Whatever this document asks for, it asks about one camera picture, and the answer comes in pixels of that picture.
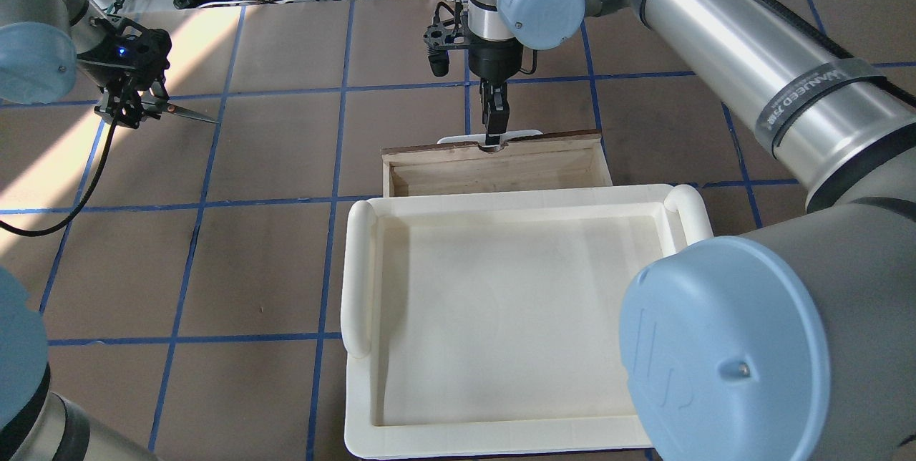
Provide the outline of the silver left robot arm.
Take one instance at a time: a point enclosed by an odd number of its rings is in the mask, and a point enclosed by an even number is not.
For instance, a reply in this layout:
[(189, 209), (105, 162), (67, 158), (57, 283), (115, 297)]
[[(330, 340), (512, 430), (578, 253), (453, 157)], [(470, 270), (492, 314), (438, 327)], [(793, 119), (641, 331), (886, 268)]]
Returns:
[[(101, 178), (118, 126), (137, 128), (169, 106), (165, 70), (171, 41), (161, 29), (105, 14), (93, 0), (2, 0), (2, 99), (45, 105), (68, 95), (78, 72), (100, 89), (94, 107), (107, 125), (98, 165), (81, 199), (52, 226), (29, 230), (2, 223), (19, 237), (65, 229)], [(4, 460), (154, 460), (125, 437), (52, 389), (48, 334), (27, 292), (2, 271), (2, 458)]]

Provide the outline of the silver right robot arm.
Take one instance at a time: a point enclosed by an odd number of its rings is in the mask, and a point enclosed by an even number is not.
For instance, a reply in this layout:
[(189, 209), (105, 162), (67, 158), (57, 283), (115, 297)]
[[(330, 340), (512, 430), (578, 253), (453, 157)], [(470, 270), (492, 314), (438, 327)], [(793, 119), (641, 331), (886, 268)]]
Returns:
[(623, 183), (688, 183), (720, 233), (791, 233), (789, 262), (844, 282), (838, 311), (901, 316), (914, 382), (914, 0), (468, 0), (487, 122), (564, 95), (489, 73), (531, 31), (583, 34), (593, 117)]

